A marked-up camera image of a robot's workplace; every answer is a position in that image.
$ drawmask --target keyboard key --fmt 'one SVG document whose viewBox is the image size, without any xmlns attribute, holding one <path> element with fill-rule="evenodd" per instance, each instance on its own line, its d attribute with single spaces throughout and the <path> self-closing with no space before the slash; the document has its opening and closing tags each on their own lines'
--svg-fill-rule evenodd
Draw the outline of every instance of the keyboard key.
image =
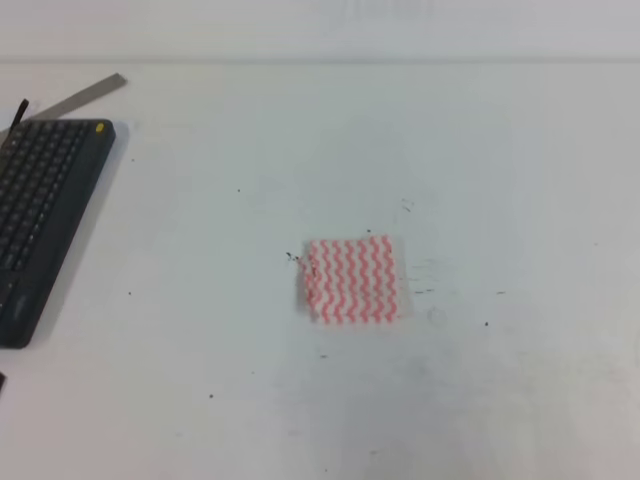
<svg viewBox="0 0 640 480">
<path fill-rule="evenodd" d="M 13 268 L 13 264 L 16 263 L 18 259 L 17 253 L 5 253 L 2 260 L 0 260 L 0 269 L 2 270 L 11 270 Z"/>
<path fill-rule="evenodd" d="M 17 282 L 15 280 L 12 280 L 10 282 L 6 282 L 0 285 L 0 310 L 3 310 L 4 307 L 7 305 L 7 303 L 9 302 L 9 298 L 11 297 L 11 294 L 15 290 L 16 283 Z"/>
</svg>

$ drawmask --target small fabric square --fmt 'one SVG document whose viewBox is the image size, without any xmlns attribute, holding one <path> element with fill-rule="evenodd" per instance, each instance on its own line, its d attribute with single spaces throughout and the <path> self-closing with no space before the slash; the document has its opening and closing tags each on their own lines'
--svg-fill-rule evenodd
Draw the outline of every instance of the small fabric square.
<svg viewBox="0 0 640 480">
<path fill-rule="evenodd" d="M 313 240 L 300 259 L 312 315 L 325 323 L 393 322 L 399 299 L 388 235 L 360 240 Z"/>
</svg>

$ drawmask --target white wall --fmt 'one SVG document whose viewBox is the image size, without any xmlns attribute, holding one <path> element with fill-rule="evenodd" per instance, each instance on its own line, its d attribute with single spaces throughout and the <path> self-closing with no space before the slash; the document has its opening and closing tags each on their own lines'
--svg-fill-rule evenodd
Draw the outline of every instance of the white wall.
<svg viewBox="0 0 640 480">
<path fill-rule="evenodd" d="M 640 56 L 633 0 L 14 0 L 1 59 Z"/>
</svg>

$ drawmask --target red wavy stripe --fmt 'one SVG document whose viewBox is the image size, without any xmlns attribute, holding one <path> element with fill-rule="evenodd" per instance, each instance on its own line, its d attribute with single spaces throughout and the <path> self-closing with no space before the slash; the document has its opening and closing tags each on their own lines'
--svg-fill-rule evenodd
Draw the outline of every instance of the red wavy stripe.
<svg viewBox="0 0 640 480">
<path fill-rule="evenodd" d="M 358 308 L 358 293 L 356 292 L 356 285 L 358 280 L 356 279 L 353 271 L 356 269 L 356 262 L 353 261 L 353 245 L 351 242 L 346 243 L 347 247 L 347 275 L 349 276 L 349 293 L 351 294 L 351 307 L 347 311 L 347 318 L 351 320 L 351 323 L 355 323 L 356 316 L 353 313 Z"/>
<path fill-rule="evenodd" d="M 380 262 L 380 246 L 375 241 L 374 237 L 371 237 L 371 244 L 373 245 L 373 261 L 376 264 L 373 269 L 373 278 L 375 283 L 373 286 L 374 292 L 376 292 L 376 309 L 373 311 L 373 318 L 376 323 L 380 323 L 382 319 L 382 311 L 384 310 L 384 304 L 382 303 L 382 277 L 380 272 L 382 271 L 382 262 Z"/>
<path fill-rule="evenodd" d="M 395 287 L 396 274 L 393 268 L 393 258 L 391 257 L 391 242 L 389 241 L 389 237 L 387 235 L 382 237 L 382 244 L 384 245 L 384 259 L 387 264 L 385 269 L 385 273 L 387 274 L 387 288 L 391 291 L 388 299 L 391 308 L 389 310 L 389 313 L 387 313 L 387 321 L 391 323 L 396 317 L 396 313 L 398 313 L 398 304 L 396 302 L 398 292 Z"/>
<path fill-rule="evenodd" d="M 369 268 L 369 262 L 367 262 L 367 258 L 366 258 L 366 253 L 367 253 L 367 246 L 365 245 L 364 241 L 360 241 L 358 242 L 358 247 L 360 250 L 360 253 L 358 254 L 358 258 L 360 259 L 360 262 L 362 263 L 362 266 L 360 267 L 360 278 L 362 278 L 362 286 L 360 287 L 360 291 L 362 292 L 362 298 L 364 301 L 364 307 L 362 309 L 362 321 L 364 323 L 368 323 L 369 322 L 369 310 L 371 309 L 371 303 L 369 302 L 369 278 L 367 276 L 367 269 Z"/>
<path fill-rule="evenodd" d="M 336 308 L 334 309 L 333 313 L 338 323 L 342 323 L 344 320 L 342 317 L 342 310 L 344 309 L 344 305 L 346 303 L 346 298 L 345 298 L 346 294 L 344 291 L 344 277 L 342 276 L 342 267 L 344 266 L 344 264 L 340 260 L 340 255 L 342 255 L 342 250 L 340 250 L 340 242 L 335 240 L 333 242 L 333 247 L 336 249 L 335 253 L 333 254 L 333 259 L 336 261 L 336 277 L 338 277 L 338 283 L 336 284 L 336 289 L 338 290 L 338 298 L 339 298 L 338 304 L 336 305 Z"/>
<path fill-rule="evenodd" d="M 322 308 L 322 318 L 324 318 L 324 323 L 329 323 L 329 307 L 333 306 L 333 302 L 335 301 L 335 295 L 331 291 L 331 282 L 333 278 L 331 277 L 331 262 L 329 262 L 329 247 L 327 246 L 327 241 L 322 240 L 322 258 L 325 261 L 325 274 L 327 276 L 327 281 L 324 284 L 325 293 L 329 294 L 329 301 L 324 304 Z"/>
</svg>

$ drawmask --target keyboard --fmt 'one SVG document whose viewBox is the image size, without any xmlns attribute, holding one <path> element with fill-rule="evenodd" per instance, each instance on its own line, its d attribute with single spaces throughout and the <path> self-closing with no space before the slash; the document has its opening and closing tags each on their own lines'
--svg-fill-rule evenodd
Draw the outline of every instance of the keyboard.
<svg viewBox="0 0 640 480">
<path fill-rule="evenodd" d="M 0 147 L 0 347 L 31 340 L 114 140 L 107 120 L 26 121 Z"/>
</svg>

